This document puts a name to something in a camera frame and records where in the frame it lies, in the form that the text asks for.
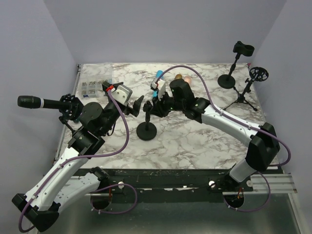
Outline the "black round-base clip stand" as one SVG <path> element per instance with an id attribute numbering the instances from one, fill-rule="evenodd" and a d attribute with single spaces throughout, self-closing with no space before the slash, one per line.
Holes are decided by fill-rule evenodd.
<path id="1" fill-rule="evenodd" d="M 233 52 L 236 53 L 235 61 L 231 65 L 228 74 L 223 74 L 217 79 L 217 83 L 220 87 L 224 89 L 232 89 L 235 86 L 235 79 L 232 76 L 233 71 L 236 68 L 236 64 L 241 55 L 245 57 L 251 57 L 254 53 L 255 48 L 252 45 L 244 44 L 238 41 L 233 48 Z"/>

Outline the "black tripod shock-mount stand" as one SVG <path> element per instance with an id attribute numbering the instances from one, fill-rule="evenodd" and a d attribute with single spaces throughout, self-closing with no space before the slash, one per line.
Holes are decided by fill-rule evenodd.
<path id="1" fill-rule="evenodd" d="M 240 93 L 235 87 L 233 87 L 233 89 L 237 93 L 237 99 L 234 102 L 232 102 L 230 105 L 228 105 L 227 107 L 223 108 L 224 111 L 226 111 L 230 106 L 236 103 L 248 104 L 254 111 L 258 111 L 257 108 L 255 108 L 250 102 L 246 100 L 245 94 L 251 92 L 251 86 L 255 81 L 256 82 L 266 81 L 269 77 L 269 73 L 266 69 L 262 67 L 253 67 L 249 70 L 249 75 L 250 75 L 250 78 L 247 78 L 245 80 L 246 86 L 242 93 Z"/>

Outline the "black microphone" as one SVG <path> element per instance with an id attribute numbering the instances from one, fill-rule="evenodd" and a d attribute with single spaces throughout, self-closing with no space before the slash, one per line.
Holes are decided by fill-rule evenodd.
<path id="1" fill-rule="evenodd" d="M 35 96 L 19 96 L 18 106 L 27 109 L 66 109 L 68 107 L 65 102 Z"/>

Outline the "black stand holding beige microphone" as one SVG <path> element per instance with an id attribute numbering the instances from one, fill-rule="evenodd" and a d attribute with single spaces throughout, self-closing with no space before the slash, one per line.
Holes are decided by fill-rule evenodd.
<path id="1" fill-rule="evenodd" d="M 157 129 L 154 124 L 150 122 L 150 111 L 152 109 L 152 104 L 147 101 L 143 106 L 143 111 L 145 112 L 145 121 L 137 126 L 136 134 L 139 139 L 144 141 L 152 140 L 156 137 Z"/>

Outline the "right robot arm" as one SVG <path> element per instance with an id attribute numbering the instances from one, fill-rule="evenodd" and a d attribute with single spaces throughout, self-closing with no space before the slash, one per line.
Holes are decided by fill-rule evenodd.
<path id="1" fill-rule="evenodd" d="M 215 127 L 245 145 L 247 155 L 235 164 L 221 179 L 219 186 L 235 191 L 242 182 L 255 172 L 264 172 L 280 150 L 274 127 L 269 123 L 258 125 L 244 121 L 222 109 L 214 108 L 212 103 L 202 97 L 195 97 L 189 84 L 175 79 L 169 85 L 172 96 L 166 92 L 166 83 L 155 79 L 151 89 L 157 92 L 152 99 L 152 115 L 166 117 L 171 111 L 180 111 L 188 119 Z"/>

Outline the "beige microphone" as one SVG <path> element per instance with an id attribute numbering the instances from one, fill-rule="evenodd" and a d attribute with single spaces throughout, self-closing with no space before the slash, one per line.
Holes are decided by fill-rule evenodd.
<path id="1" fill-rule="evenodd" d="M 192 77 L 191 76 L 185 76 L 184 81 L 187 82 L 189 85 L 192 83 Z"/>

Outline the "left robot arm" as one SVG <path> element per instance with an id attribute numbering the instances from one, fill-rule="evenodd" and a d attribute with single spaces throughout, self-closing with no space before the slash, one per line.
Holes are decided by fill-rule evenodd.
<path id="1" fill-rule="evenodd" d="M 58 219 L 60 213 L 79 197 L 96 191 L 104 192 L 108 187 L 107 175 L 100 168 L 92 169 L 81 183 L 66 183 L 104 144 L 119 118 L 125 121 L 126 115 L 138 116 L 144 97 L 138 98 L 132 107 L 120 103 L 113 94 L 108 96 L 108 104 L 103 108 L 97 102 L 84 105 L 74 95 L 67 94 L 59 101 L 35 96 L 19 96 L 18 106 L 27 109 L 56 109 L 60 121 L 68 125 L 77 119 L 81 127 L 72 129 L 68 147 L 48 173 L 25 194 L 16 194 L 12 202 L 20 210 L 20 218 L 27 218 L 32 227 L 39 232 L 48 230 Z"/>

